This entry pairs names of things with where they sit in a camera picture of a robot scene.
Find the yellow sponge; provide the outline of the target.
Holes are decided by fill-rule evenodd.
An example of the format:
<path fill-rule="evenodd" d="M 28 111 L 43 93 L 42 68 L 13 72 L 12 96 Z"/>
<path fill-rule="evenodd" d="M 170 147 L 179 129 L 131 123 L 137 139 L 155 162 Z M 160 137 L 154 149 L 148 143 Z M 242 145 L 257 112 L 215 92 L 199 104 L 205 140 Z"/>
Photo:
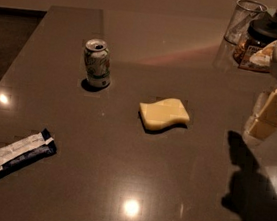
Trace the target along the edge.
<path fill-rule="evenodd" d="M 163 99 L 154 103 L 140 103 L 141 120 L 147 130 L 162 130 L 177 123 L 190 121 L 189 114 L 180 99 Z"/>

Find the blueberry rxbar wrapper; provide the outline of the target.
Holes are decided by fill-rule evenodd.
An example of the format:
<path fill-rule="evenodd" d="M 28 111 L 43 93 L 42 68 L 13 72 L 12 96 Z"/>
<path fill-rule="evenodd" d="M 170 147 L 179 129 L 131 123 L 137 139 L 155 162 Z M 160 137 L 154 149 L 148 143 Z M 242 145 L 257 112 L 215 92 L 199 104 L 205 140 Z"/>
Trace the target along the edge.
<path fill-rule="evenodd" d="M 55 154 L 55 141 L 46 128 L 40 133 L 3 146 L 0 148 L 0 178 Z"/>

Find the glass jar black lid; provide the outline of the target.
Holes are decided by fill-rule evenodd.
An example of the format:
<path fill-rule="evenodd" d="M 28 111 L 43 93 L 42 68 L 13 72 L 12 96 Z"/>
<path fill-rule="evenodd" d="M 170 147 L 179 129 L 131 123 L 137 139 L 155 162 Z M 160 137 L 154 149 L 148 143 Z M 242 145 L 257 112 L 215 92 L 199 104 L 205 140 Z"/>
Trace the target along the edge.
<path fill-rule="evenodd" d="M 277 21 L 266 15 L 253 20 L 233 52 L 233 58 L 240 69 L 267 73 L 269 71 L 268 55 L 262 54 L 263 48 L 277 40 Z"/>

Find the green soda can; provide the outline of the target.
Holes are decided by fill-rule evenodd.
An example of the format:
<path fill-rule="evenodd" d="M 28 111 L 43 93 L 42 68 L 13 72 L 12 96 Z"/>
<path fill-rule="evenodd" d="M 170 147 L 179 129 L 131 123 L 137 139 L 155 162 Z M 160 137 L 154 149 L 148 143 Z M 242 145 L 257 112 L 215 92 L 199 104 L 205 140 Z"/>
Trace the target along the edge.
<path fill-rule="evenodd" d="M 86 42 L 84 63 L 88 84 L 102 89 L 110 84 L 109 48 L 102 39 L 91 39 Z"/>

